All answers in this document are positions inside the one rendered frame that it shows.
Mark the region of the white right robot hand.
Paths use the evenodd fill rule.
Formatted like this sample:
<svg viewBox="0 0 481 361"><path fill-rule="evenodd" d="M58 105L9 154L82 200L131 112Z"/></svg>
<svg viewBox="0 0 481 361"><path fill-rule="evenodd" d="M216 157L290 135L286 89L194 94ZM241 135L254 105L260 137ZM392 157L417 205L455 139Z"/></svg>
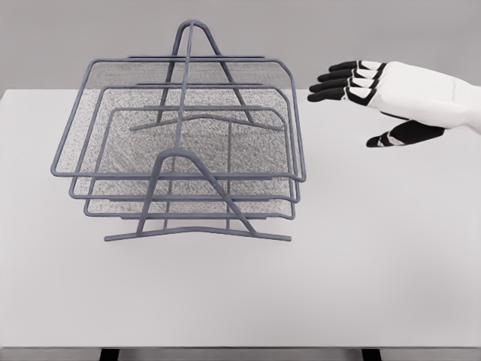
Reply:
<svg viewBox="0 0 481 361"><path fill-rule="evenodd" d="M468 121L467 93L453 76L402 62L353 60L328 68L309 102L347 101L402 120L366 146L400 147L438 138Z"/></svg>

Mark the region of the grey mesh folder tray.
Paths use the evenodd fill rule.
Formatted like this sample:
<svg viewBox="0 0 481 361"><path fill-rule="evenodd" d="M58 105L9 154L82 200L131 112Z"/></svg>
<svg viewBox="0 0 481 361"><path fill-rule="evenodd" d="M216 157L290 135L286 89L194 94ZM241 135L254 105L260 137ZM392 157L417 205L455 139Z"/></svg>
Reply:
<svg viewBox="0 0 481 361"><path fill-rule="evenodd" d="M143 207L150 173L160 151L174 147L178 108L114 108L95 131L83 170L96 177L80 191L91 215L135 219ZM292 148L289 118L272 107L189 106L180 147L198 155L248 218L291 217L297 199L298 161ZM187 159L166 159L150 212L173 218L218 217L226 204L196 175Z"/></svg>
<svg viewBox="0 0 481 361"><path fill-rule="evenodd" d="M292 91L242 83L103 86L81 96L64 168L76 197L140 202L159 153L193 152L241 202L293 199L302 176Z"/></svg>
<svg viewBox="0 0 481 361"><path fill-rule="evenodd" d="M306 178L291 71L262 56L96 59L51 167L103 181Z"/></svg>

